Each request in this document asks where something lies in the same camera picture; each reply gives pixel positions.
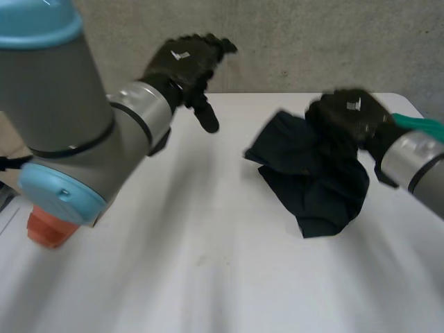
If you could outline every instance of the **black glove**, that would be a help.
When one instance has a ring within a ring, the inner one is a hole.
[[[378,180],[397,187],[382,173],[381,161],[393,142],[409,130],[397,126],[390,113],[368,92],[344,89],[324,94],[310,105],[305,119],[331,140],[346,140],[367,150],[376,162]]]
[[[363,148],[381,123],[394,123],[389,112],[362,89],[337,90],[322,95],[305,114],[320,130],[347,133]]]
[[[207,132],[215,133],[219,122],[204,92],[223,56],[236,51],[236,46],[229,40],[219,40],[212,34],[168,40],[139,80],[159,90],[173,112],[182,104],[193,108],[201,126]]]

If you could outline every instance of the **white table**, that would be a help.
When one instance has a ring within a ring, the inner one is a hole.
[[[378,184],[367,154],[361,214],[317,239],[242,158],[278,108],[303,114],[315,96],[210,94],[217,135],[178,111],[167,150],[58,250],[27,239],[31,205],[16,199],[0,236],[0,332],[444,332],[444,222]]]

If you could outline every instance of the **concrete wall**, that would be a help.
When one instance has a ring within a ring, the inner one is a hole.
[[[168,37],[213,32],[239,55],[211,92],[358,85],[444,120],[444,0],[76,0],[110,92]]]

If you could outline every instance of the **robotic arm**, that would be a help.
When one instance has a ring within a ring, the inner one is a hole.
[[[60,219],[94,220],[144,157],[165,147],[178,106],[193,108],[207,132],[219,129],[204,91],[236,50],[213,35],[169,40],[108,101],[70,1],[0,0],[0,110],[34,156],[22,191]]]
[[[367,150],[380,182],[401,186],[444,219],[444,144],[397,126],[384,107],[360,89],[324,94],[305,118],[332,139],[342,137]]]

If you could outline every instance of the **dark green cloth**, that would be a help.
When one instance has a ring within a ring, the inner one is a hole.
[[[245,153],[292,213],[304,238],[338,234],[360,213],[368,175],[357,147],[320,137],[302,118],[279,111]]]

